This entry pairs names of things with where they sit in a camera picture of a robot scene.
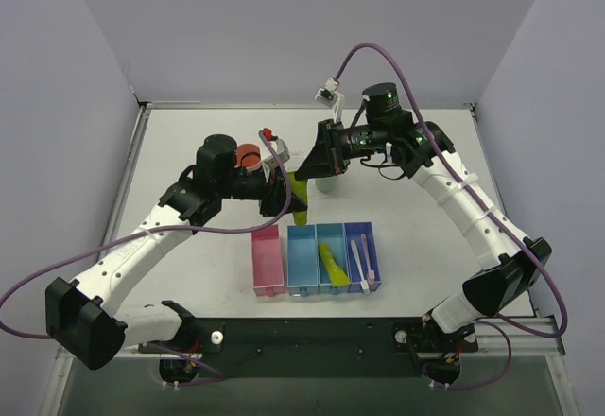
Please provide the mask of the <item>yellow-green toothpaste tube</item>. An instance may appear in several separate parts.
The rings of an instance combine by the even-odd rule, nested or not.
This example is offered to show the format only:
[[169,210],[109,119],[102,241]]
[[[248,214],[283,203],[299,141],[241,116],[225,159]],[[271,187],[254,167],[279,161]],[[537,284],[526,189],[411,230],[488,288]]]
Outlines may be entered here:
[[330,248],[325,243],[319,244],[319,254],[330,283],[334,287],[348,286],[351,281],[344,269],[337,263]]
[[288,173],[291,184],[292,201],[290,203],[291,214],[296,226],[305,226],[308,210],[308,188],[307,180],[297,180],[294,172]]

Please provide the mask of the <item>orange plastic cup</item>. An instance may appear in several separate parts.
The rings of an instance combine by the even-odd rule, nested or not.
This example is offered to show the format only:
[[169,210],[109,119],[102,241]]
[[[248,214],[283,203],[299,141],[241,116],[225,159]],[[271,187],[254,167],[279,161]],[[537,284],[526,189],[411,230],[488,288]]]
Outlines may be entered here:
[[261,168],[260,148],[255,144],[241,144],[236,149],[236,167],[247,173]]

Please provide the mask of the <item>green plastic cup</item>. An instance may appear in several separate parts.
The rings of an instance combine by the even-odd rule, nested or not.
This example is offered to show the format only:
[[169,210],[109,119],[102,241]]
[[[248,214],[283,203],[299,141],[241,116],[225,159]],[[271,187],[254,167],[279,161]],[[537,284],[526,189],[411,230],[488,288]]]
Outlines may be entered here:
[[338,188],[338,178],[329,177],[329,178],[315,179],[315,186],[316,186],[317,190],[324,195],[332,194]]

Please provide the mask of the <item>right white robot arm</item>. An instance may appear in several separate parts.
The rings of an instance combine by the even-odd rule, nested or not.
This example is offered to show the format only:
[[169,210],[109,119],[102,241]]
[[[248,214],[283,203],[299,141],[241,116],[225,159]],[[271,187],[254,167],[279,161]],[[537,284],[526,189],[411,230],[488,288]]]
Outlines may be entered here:
[[354,159],[382,155],[425,190],[453,221],[480,266],[477,274],[430,313],[445,334],[482,317],[492,318],[538,280],[552,249],[516,227],[481,189],[453,142],[434,122],[414,121],[394,83],[362,93],[366,124],[344,127],[335,119],[317,125],[314,146],[295,173],[297,180],[335,177]]

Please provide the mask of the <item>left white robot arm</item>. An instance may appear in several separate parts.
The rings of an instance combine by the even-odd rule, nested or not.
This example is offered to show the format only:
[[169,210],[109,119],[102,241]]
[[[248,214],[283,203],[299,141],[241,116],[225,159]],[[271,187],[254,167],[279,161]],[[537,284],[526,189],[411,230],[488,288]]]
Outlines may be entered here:
[[107,365],[124,347],[162,341],[173,351],[188,348],[196,318],[181,305],[167,300],[127,309],[123,302],[173,249],[208,231],[223,200],[257,201],[268,225],[285,214],[306,210],[306,203],[291,189],[285,142],[268,129],[259,136],[269,155],[253,170],[238,157],[232,137],[208,136],[195,162],[166,189],[131,235],[114,241],[108,254],[71,281],[55,279],[44,295],[48,336],[91,370]]

